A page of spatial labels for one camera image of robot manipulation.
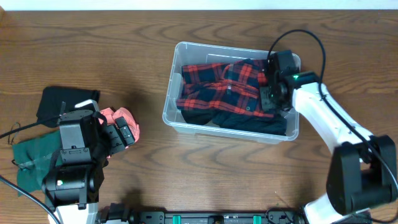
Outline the green garment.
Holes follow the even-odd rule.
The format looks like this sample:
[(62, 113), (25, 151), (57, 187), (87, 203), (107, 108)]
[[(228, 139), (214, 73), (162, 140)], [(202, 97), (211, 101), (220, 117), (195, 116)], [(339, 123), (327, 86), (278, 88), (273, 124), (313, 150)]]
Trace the green garment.
[(42, 181), (50, 170), (52, 155), (61, 147), (60, 131), (14, 144), (12, 163), (18, 167), (17, 185), (27, 192), (41, 190)]

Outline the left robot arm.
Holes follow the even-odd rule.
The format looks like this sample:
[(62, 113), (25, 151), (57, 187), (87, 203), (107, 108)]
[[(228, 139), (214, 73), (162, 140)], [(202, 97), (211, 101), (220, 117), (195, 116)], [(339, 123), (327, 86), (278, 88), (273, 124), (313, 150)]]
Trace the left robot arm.
[(63, 114), (59, 126), (62, 163), (42, 181), (45, 205), (55, 223), (97, 223), (103, 169), (139, 139), (139, 125), (127, 109), (107, 108)]

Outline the dark navy garment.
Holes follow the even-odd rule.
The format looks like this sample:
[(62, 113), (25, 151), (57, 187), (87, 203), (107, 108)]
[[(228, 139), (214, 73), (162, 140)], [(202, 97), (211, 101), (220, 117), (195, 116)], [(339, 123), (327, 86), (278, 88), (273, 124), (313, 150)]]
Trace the dark navy garment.
[(287, 120), (281, 115), (272, 115), (271, 118), (248, 116), (221, 110), (181, 110), (186, 123), (206, 125), (213, 123), (220, 128), (249, 131), (255, 133), (274, 134), (285, 136)]

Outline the black garment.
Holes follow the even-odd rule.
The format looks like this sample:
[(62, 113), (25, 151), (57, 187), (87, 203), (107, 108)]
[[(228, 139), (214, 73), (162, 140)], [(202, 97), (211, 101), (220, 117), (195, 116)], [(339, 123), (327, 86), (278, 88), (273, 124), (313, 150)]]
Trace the black garment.
[(62, 102), (65, 102), (65, 113), (75, 111), (75, 105), (94, 100), (99, 102), (99, 90), (84, 90), (64, 86), (48, 86), (42, 92), (41, 101), (36, 116), (38, 121), (60, 114)]

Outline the red plaid flannel shirt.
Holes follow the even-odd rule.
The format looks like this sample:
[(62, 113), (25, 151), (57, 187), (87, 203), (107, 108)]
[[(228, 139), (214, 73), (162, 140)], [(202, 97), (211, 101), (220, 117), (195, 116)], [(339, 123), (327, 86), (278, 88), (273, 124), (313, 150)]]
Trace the red plaid flannel shirt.
[(219, 110), (259, 118), (274, 112), (261, 109), (259, 89), (266, 86), (265, 60), (207, 63), (182, 67), (183, 91), (179, 110)]

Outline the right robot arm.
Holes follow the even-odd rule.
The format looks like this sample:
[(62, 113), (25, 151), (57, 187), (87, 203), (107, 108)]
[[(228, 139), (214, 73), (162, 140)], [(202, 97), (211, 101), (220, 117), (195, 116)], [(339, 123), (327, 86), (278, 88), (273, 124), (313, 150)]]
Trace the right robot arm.
[(259, 90), (265, 110), (300, 113), (331, 152), (326, 192), (303, 208), (307, 223), (372, 221), (365, 211), (397, 200), (396, 145), (359, 125), (314, 72), (269, 77)]

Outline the clear plastic storage bin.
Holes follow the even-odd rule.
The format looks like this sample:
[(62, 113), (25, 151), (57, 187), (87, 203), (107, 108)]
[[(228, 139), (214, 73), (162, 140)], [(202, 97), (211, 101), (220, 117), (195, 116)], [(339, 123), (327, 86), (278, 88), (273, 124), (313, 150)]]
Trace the clear plastic storage bin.
[(180, 42), (175, 46), (169, 85), (165, 97), (162, 119), (165, 124), (173, 127), (179, 133), (207, 134), (227, 138), (246, 139), (267, 144), (278, 144), (282, 141), (293, 141), (299, 135), (299, 113), (294, 109), (282, 112), (287, 120), (287, 130), (284, 136), (248, 131), (238, 131), (221, 128), (212, 122), (206, 125), (188, 124), (185, 122), (176, 100), (183, 90), (182, 66), (204, 63), (233, 63), (246, 58), (265, 59), (268, 52), (264, 50), (242, 49), (220, 45)]

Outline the pink shirt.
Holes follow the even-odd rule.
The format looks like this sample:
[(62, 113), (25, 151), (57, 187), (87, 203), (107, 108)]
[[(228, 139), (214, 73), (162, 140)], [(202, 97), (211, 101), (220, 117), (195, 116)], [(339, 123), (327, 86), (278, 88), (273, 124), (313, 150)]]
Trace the pink shirt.
[[(127, 110), (126, 108), (120, 108), (118, 110), (114, 110), (113, 108), (106, 108), (101, 110), (100, 113), (105, 117), (105, 120), (101, 118), (99, 119), (100, 125), (102, 125), (103, 123), (114, 124), (114, 119), (123, 116), (127, 121), (127, 126), (129, 126), (135, 138), (135, 143), (139, 140), (140, 136), (139, 124), (136, 122), (136, 120), (134, 119), (133, 115), (130, 113), (129, 110)], [(108, 154), (107, 158), (109, 159), (113, 155), (114, 154)]]

